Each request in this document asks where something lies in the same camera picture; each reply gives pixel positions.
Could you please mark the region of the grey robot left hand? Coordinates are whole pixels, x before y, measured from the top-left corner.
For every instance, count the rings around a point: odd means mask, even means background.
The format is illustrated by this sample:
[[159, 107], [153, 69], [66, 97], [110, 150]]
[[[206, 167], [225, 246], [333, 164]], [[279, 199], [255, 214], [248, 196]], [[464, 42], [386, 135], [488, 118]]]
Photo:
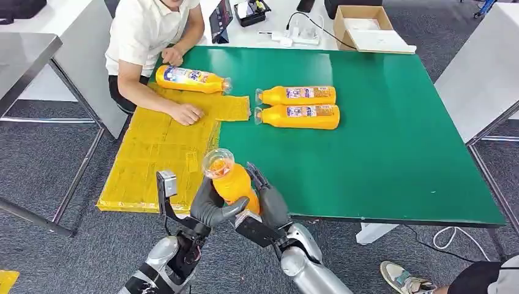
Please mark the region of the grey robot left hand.
[[247, 207], [249, 198], [242, 196], [230, 205], [217, 193], [212, 179], [204, 177], [190, 207], [190, 216], [208, 227], [215, 227], [236, 217]]

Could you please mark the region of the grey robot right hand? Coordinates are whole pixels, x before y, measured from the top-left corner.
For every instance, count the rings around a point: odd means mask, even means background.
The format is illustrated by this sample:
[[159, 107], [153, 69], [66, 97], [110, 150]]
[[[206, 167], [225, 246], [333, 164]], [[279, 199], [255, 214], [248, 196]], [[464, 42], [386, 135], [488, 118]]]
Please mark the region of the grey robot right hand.
[[263, 222], [275, 230], [289, 224], [291, 219], [288, 215], [288, 207], [281, 193], [251, 162], [247, 162], [246, 170], [258, 193]]

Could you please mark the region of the seated person's right hand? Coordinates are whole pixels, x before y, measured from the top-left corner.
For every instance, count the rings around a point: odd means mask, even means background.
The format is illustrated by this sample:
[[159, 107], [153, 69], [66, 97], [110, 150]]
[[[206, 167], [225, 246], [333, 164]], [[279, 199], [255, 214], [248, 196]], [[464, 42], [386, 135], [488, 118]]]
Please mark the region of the seated person's right hand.
[[191, 126], [204, 116], [204, 112], [192, 104], [177, 103], [170, 106], [167, 114], [183, 126]]

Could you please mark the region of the seated person's left hand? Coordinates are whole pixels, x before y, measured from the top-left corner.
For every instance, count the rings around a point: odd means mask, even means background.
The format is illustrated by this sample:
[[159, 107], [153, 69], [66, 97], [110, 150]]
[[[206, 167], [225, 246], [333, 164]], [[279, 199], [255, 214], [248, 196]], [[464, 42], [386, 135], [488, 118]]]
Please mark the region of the seated person's left hand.
[[184, 62], [185, 51], [177, 46], [165, 48], [162, 53], [162, 63], [169, 64], [174, 67], [179, 67]]

